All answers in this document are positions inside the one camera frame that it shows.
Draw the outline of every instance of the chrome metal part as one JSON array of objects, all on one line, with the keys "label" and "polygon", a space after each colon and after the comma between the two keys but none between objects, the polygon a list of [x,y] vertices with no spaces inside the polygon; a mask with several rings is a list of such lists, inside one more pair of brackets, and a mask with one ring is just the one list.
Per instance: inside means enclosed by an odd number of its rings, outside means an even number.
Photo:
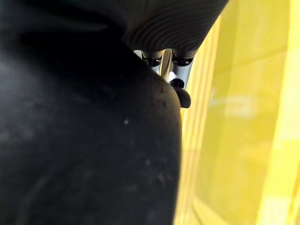
[{"label": "chrome metal part", "polygon": [[184,90],[187,88],[188,77],[191,72],[191,68],[193,65],[193,59],[182,59],[177,58],[174,54],[172,56],[170,69],[166,74],[165,80],[172,85],[172,81],[176,79],[176,81],[181,80],[183,84],[180,82],[181,88]]}]

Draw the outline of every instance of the yellow surface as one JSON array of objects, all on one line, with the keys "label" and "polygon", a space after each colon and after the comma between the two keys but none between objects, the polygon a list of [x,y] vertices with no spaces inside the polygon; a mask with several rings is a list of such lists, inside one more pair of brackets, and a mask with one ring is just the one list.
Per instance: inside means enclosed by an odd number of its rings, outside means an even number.
[{"label": "yellow surface", "polygon": [[300,225],[299,23],[299,0],[230,0],[206,38],[175,224]]}]

